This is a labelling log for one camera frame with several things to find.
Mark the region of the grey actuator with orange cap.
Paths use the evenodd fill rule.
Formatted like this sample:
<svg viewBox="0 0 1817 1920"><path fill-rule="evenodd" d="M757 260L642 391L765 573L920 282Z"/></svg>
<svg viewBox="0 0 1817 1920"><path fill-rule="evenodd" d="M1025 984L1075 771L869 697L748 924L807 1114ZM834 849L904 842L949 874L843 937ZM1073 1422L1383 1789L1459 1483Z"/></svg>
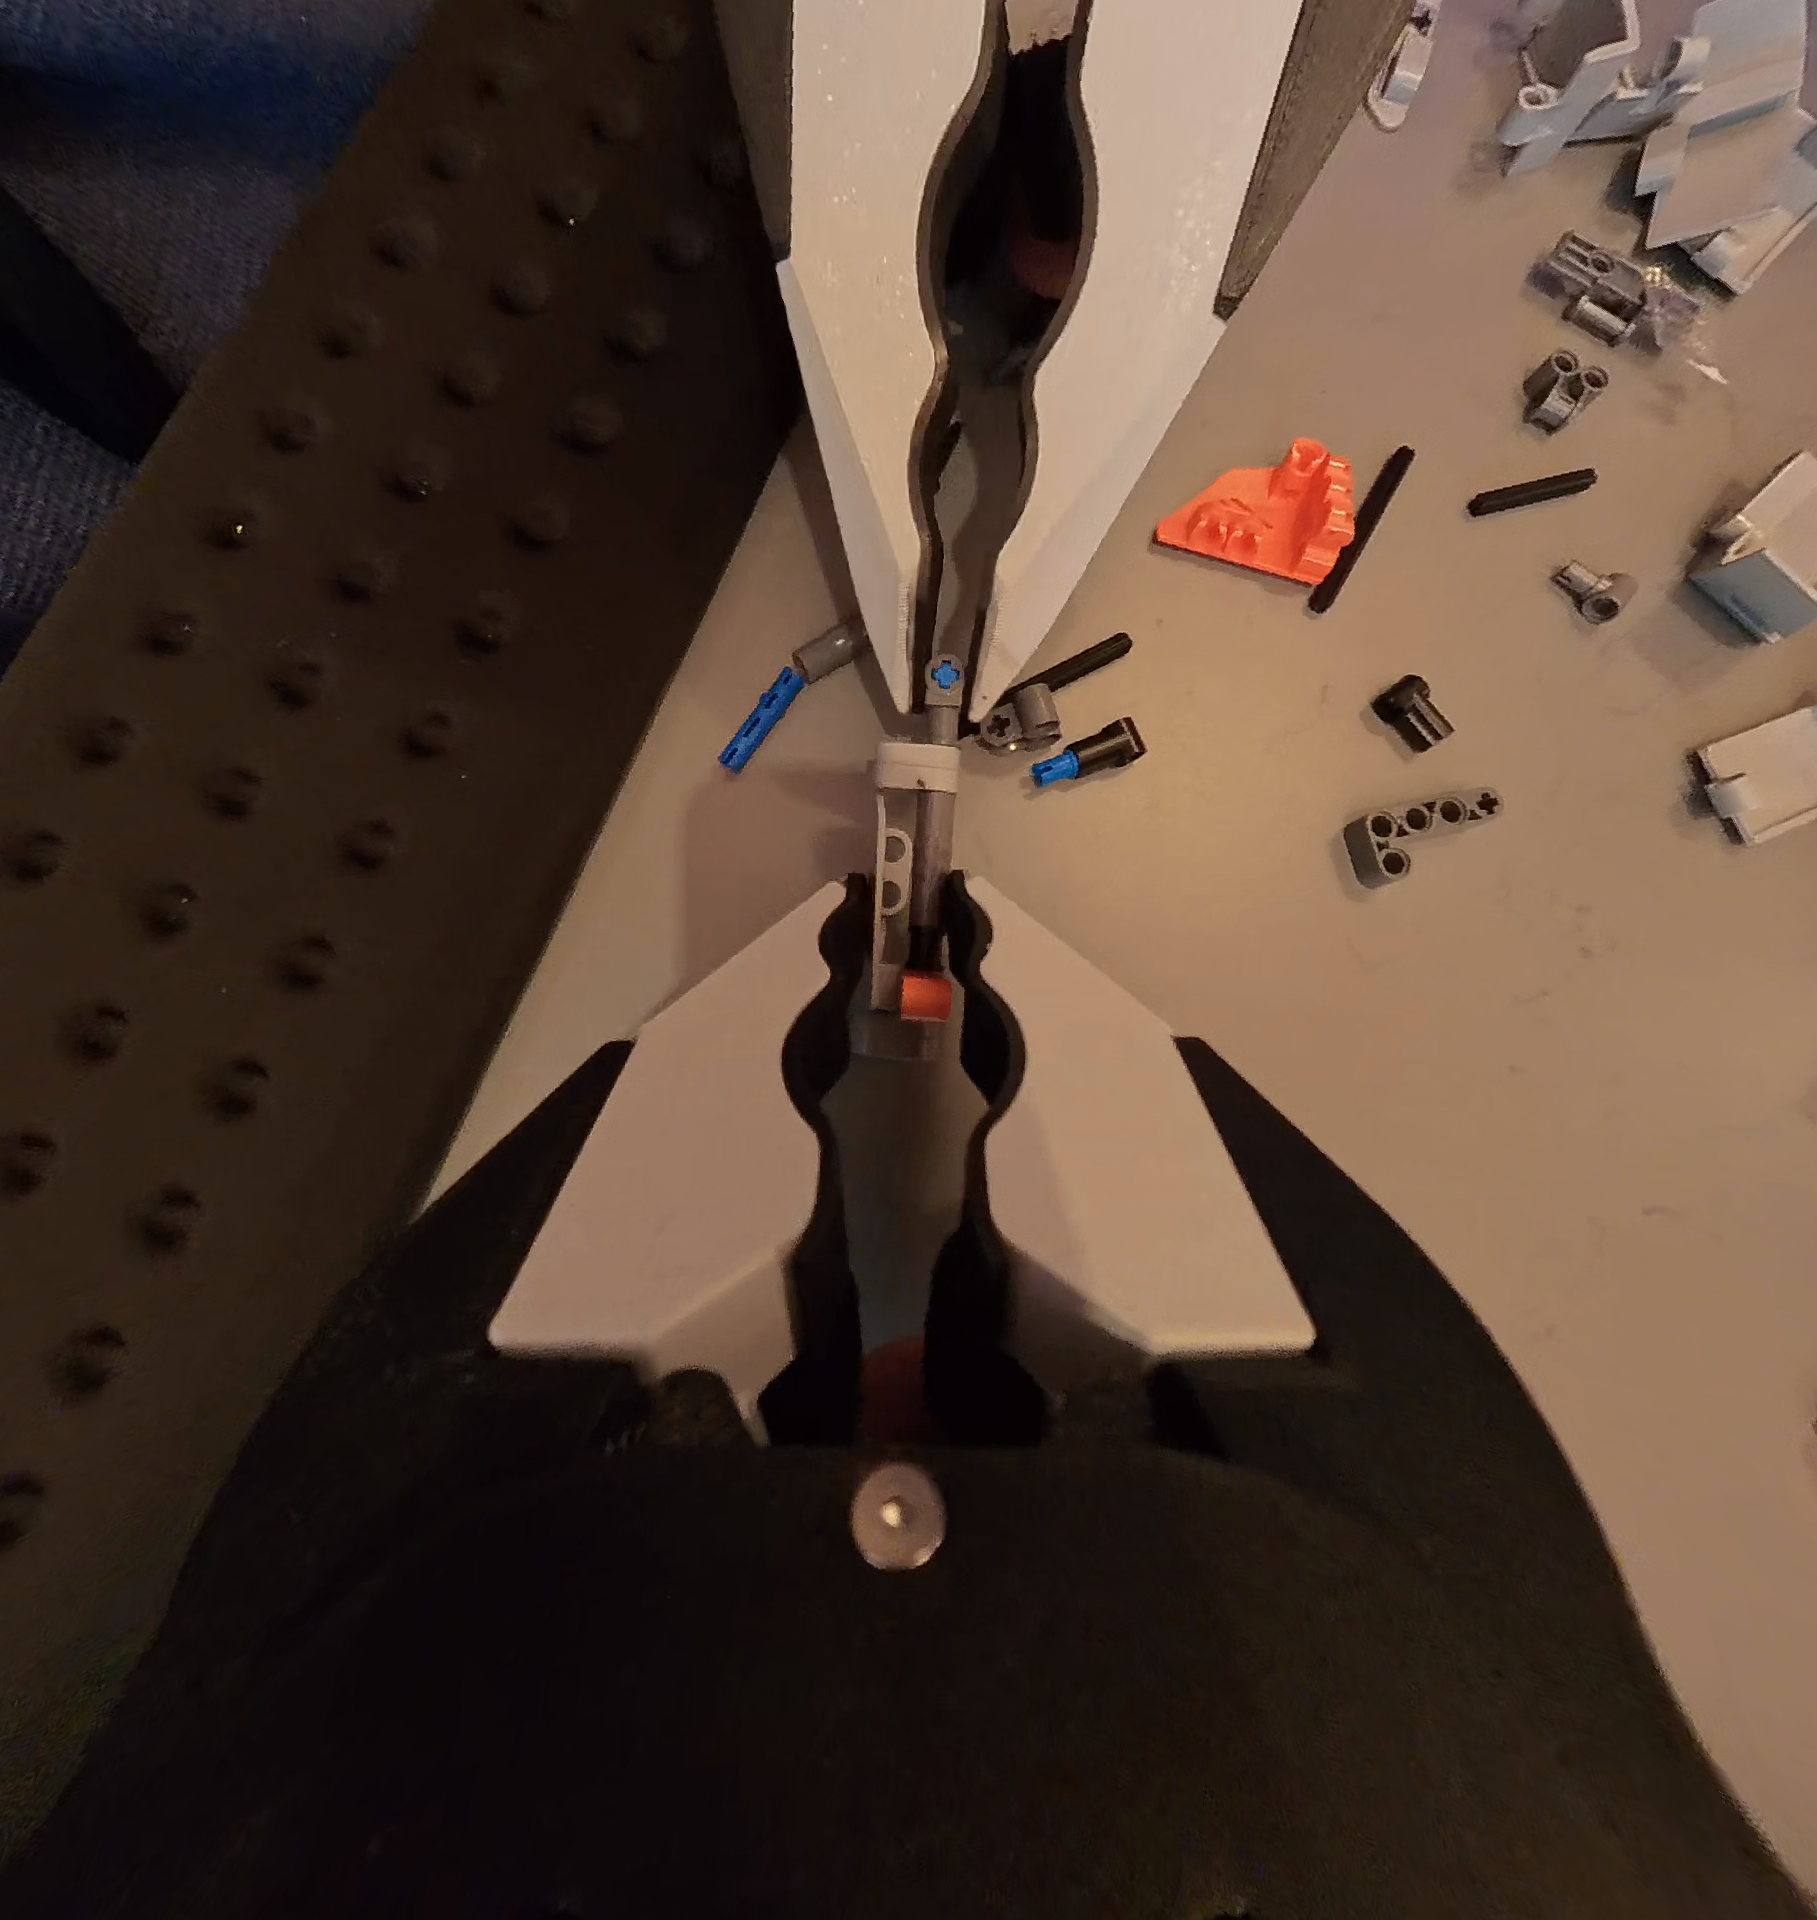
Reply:
<svg viewBox="0 0 1817 1920"><path fill-rule="evenodd" d="M850 1012L860 1059L926 1064L943 1049L958 999L945 930L958 796L875 787L872 951Z"/></svg>

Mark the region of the short black axle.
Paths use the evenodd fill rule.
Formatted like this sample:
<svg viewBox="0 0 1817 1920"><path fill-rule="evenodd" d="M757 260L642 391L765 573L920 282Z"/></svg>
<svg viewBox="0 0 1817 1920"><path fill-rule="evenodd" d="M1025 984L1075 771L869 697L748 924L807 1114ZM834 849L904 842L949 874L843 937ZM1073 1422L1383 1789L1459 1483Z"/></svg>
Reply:
<svg viewBox="0 0 1817 1920"><path fill-rule="evenodd" d="M1477 492L1465 503L1470 516L1510 515L1547 503L1592 492L1599 472L1594 466L1563 468Z"/></svg>

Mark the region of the light grey thin toy piece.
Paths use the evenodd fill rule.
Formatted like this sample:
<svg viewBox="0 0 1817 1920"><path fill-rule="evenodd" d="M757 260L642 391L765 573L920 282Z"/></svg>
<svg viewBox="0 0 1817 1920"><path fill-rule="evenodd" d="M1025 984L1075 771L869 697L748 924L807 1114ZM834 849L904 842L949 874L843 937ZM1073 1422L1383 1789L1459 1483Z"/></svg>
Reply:
<svg viewBox="0 0 1817 1920"><path fill-rule="evenodd" d="M1412 3L1400 36L1368 85L1364 108L1380 132L1402 130L1431 68L1442 9L1442 2Z"/></svg>

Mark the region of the orange wedge panel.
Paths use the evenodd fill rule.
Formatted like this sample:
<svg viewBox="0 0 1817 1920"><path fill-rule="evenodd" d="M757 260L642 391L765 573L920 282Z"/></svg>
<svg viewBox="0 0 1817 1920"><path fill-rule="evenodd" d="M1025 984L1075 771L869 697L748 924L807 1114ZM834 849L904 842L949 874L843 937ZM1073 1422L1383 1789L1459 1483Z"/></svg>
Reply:
<svg viewBox="0 0 1817 1920"><path fill-rule="evenodd" d="M1355 536L1353 463L1297 438L1276 466L1225 471L1165 515L1161 547L1319 587Z"/></svg>

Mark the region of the light grey flat clip panel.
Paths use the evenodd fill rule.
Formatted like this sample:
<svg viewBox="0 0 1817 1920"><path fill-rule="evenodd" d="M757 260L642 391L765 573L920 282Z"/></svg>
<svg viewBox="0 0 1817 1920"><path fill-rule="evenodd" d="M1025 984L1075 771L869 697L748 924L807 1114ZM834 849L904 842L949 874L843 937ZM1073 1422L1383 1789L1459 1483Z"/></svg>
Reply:
<svg viewBox="0 0 1817 1920"><path fill-rule="evenodd" d="M1692 751L1711 812L1741 846L1817 821L1817 704Z"/></svg>

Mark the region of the light grey boxy panel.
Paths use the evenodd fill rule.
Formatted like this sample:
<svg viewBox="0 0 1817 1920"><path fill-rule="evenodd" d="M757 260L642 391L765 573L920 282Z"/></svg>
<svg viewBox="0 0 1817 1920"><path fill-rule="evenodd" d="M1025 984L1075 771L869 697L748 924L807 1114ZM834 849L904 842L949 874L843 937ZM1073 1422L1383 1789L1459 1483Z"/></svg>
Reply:
<svg viewBox="0 0 1817 1920"><path fill-rule="evenodd" d="M1687 569L1749 638L1775 642L1817 619L1817 456L1799 450L1706 529Z"/></svg>

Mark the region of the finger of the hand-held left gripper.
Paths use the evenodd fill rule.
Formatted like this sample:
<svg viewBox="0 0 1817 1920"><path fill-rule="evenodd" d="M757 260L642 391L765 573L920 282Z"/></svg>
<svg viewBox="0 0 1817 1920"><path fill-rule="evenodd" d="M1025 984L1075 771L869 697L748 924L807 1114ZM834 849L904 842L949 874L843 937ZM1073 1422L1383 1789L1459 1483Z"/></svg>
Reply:
<svg viewBox="0 0 1817 1920"><path fill-rule="evenodd" d="M796 2L777 281L857 610L899 711L941 594L936 188L983 100L986 9Z"/></svg>
<svg viewBox="0 0 1817 1920"><path fill-rule="evenodd" d="M1023 677L1225 331L1215 309L1301 2L1097 2L1077 23L1087 230L1033 372L1033 466L990 592Z"/></svg>

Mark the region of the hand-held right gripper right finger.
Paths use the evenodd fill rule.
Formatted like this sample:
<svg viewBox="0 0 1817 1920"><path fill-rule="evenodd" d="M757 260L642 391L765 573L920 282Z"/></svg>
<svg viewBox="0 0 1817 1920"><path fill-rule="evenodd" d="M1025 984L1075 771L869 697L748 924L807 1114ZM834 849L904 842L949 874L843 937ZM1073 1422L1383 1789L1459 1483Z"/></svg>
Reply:
<svg viewBox="0 0 1817 1920"><path fill-rule="evenodd" d="M1030 1445L1073 1394L1318 1334L1175 1029L986 880L945 889L984 1102L926 1314L926 1401Z"/></svg>

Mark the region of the black and blue pin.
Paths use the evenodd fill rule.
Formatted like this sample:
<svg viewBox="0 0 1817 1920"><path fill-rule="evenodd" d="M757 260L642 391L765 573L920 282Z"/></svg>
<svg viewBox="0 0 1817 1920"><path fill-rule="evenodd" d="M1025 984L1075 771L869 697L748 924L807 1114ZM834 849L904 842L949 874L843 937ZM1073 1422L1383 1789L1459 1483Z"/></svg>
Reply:
<svg viewBox="0 0 1817 1920"><path fill-rule="evenodd" d="M1145 736L1130 716L1121 716L1056 754L1035 759L1030 778L1037 787L1052 787L1116 773L1141 757L1145 757Z"/></svg>

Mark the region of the small clear plastic wrapper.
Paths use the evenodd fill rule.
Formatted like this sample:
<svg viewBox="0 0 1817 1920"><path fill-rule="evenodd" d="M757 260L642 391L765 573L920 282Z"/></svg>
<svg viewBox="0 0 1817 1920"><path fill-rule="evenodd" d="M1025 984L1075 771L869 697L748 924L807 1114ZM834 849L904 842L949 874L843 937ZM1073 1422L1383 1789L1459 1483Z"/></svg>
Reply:
<svg viewBox="0 0 1817 1920"><path fill-rule="evenodd" d="M1678 358L1716 387L1729 387L1716 343L1716 320L1726 305L1716 300L1716 289L1687 286L1678 277L1662 277L1649 303L1659 351Z"/></svg>

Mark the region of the dark grey double tube connector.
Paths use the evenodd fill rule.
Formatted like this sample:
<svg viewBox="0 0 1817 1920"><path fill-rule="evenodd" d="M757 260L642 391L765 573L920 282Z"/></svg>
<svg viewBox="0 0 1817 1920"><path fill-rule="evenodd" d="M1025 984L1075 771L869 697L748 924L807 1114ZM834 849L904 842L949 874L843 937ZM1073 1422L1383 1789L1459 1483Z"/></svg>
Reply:
<svg viewBox="0 0 1817 1920"><path fill-rule="evenodd" d="M1570 350L1558 350L1540 361L1521 382L1525 424L1542 434L1564 432L1612 382L1609 369L1582 361Z"/></svg>

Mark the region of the dark grey connector block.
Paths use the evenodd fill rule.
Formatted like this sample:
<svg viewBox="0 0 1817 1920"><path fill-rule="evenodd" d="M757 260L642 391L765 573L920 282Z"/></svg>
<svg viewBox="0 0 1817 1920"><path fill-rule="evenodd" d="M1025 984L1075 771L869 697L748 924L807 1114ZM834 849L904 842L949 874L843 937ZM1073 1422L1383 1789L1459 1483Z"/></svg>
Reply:
<svg viewBox="0 0 1817 1920"><path fill-rule="evenodd" d="M1530 284L1563 303L1564 320L1609 346L1662 351L1683 343L1705 301L1665 268L1643 268L1568 230L1530 268Z"/></svg>

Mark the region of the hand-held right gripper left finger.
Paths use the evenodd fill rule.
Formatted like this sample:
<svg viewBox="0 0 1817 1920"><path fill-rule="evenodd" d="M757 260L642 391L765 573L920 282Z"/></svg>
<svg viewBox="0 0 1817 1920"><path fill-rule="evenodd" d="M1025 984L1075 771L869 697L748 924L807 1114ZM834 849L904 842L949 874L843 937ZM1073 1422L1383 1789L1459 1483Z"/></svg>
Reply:
<svg viewBox="0 0 1817 1920"><path fill-rule="evenodd" d="M826 1094L867 961L853 872L636 1032L494 1312L500 1352L707 1372L777 1443L854 1437L864 1349Z"/></svg>

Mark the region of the blue pin with grey sleeve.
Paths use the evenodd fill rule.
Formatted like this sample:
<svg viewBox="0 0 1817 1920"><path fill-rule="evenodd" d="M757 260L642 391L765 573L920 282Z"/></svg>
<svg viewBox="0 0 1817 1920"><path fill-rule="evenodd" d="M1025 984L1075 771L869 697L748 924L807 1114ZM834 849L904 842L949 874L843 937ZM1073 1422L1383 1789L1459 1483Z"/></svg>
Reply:
<svg viewBox="0 0 1817 1920"><path fill-rule="evenodd" d="M848 668L867 646L867 632L854 618L801 645L777 672L774 682L759 697L741 726L731 733L727 747L718 755L720 768L731 775L744 773L779 722L801 701L801 695Z"/></svg>

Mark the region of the dark grey angled beam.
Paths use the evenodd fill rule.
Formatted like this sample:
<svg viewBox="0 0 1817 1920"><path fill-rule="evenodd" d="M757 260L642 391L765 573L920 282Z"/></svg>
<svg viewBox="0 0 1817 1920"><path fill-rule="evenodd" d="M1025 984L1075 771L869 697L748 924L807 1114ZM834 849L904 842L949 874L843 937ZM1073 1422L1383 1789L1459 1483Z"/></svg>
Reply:
<svg viewBox="0 0 1817 1920"><path fill-rule="evenodd" d="M1504 796L1478 783L1360 815L1342 828L1342 844L1355 880L1368 889L1383 889L1412 872L1416 848L1477 828L1501 812Z"/></svg>

